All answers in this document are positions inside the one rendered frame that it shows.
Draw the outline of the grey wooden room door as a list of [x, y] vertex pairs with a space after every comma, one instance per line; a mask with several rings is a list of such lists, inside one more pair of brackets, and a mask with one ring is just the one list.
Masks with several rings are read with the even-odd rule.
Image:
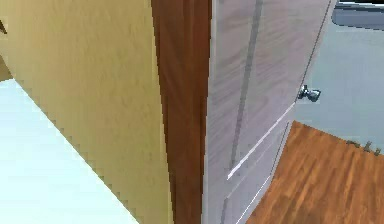
[[338, 0], [212, 0], [201, 224], [245, 224], [267, 191]]

